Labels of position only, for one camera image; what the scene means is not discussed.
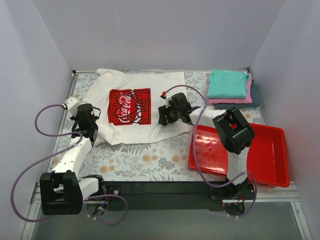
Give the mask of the red plastic tray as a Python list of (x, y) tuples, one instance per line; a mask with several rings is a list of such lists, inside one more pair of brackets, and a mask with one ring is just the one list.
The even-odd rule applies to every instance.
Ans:
[[(285, 133), (281, 128), (251, 123), (255, 137), (248, 152), (247, 169), (259, 184), (287, 188), (290, 186)], [(196, 171), (196, 152), (202, 172), (226, 176), (228, 154), (215, 128), (198, 126), (196, 144), (190, 145), (188, 166)]]

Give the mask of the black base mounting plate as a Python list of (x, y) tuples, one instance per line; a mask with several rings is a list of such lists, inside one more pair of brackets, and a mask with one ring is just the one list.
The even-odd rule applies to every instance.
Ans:
[(105, 193), (117, 195), (108, 200), (109, 211), (125, 210), (209, 210), (222, 212), (224, 204), (236, 203), (244, 212), (244, 204), (254, 199), (255, 190), (248, 184), (242, 196), (232, 196), (223, 188), (211, 188), (203, 181), (104, 181)]

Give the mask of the aluminium frame rail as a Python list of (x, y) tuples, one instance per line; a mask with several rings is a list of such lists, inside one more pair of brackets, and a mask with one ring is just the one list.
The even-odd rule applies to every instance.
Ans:
[(117, 226), (87, 216), (61, 215), (27, 223), (24, 240), (310, 240), (298, 191), (259, 186), (250, 213), (240, 219), (198, 210), (130, 211)]

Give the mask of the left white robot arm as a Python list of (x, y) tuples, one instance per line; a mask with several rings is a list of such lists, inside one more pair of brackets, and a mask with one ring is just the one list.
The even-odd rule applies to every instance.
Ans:
[(101, 200), (106, 196), (106, 187), (101, 175), (79, 177), (80, 167), (87, 154), (95, 145), (98, 136), (96, 121), (99, 110), (90, 103), (80, 104), (71, 116), (70, 149), (49, 173), (40, 177), (42, 213), (45, 216), (77, 215), (81, 212), (84, 200), (93, 197)]

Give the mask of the folded dark blue t-shirt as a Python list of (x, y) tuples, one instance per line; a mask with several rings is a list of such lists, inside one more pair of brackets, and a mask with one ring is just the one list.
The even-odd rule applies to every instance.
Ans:
[(238, 109), (258, 108), (261, 104), (261, 98), (259, 94), (258, 85), (255, 83), (254, 80), (252, 80), (251, 86), (250, 86), (250, 97), (251, 97), (252, 103), (218, 103), (218, 104), (214, 104), (214, 107), (219, 110), (227, 110), (231, 108), (238, 108)]

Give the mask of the white coca-cola t-shirt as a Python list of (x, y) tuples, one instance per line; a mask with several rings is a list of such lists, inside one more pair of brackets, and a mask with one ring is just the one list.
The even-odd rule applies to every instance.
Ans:
[(125, 74), (99, 68), (98, 78), (83, 98), (101, 110), (96, 145), (150, 144), (188, 133), (181, 120), (167, 126), (158, 123), (158, 108), (166, 102), (164, 91), (186, 93), (184, 72)]

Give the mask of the folded pink t-shirt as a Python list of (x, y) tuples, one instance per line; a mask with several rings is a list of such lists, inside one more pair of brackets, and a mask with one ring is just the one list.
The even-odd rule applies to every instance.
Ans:
[(207, 98), (210, 104), (251, 104), (251, 84), (252, 84), (252, 75), (250, 74), (251, 78), (247, 83), (249, 90), (247, 92), (246, 98)]

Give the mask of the folded teal t-shirt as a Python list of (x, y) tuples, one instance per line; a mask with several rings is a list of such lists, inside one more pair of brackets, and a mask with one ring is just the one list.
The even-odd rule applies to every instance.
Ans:
[(250, 79), (246, 71), (213, 70), (208, 76), (207, 98), (245, 99)]

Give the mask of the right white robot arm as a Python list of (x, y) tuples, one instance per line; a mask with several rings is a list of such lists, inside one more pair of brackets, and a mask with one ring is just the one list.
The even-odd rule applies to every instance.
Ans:
[(165, 105), (158, 108), (158, 123), (162, 126), (173, 124), (178, 120), (193, 126), (192, 148), (196, 148), (199, 126), (215, 129), (220, 143), (227, 151), (228, 171), (225, 181), (210, 183), (212, 195), (221, 199), (237, 199), (245, 194), (249, 184), (247, 160), (255, 132), (245, 117), (236, 107), (220, 111), (206, 107), (192, 107), (184, 93), (171, 94), (164, 91), (161, 96)]

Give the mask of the floral patterned table mat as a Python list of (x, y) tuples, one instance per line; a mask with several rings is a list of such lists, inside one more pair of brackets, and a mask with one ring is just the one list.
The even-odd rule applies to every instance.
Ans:
[[(185, 71), (186, 85), (193, 86), (201, 94), (207, 91), (205, 71)], [(75, 75), (72, 96), (79, 102), (98, 78), (95, 72)], [(264, 125), (260, 108), (242, 109), (248, 122)], [(105, 181), (202, 181), (195, 170), (188, 167), (192, 133), (184, 133), (151, 144), (101, 143), (94, 147), (83, 161), (79, 177), (101, 175)]]

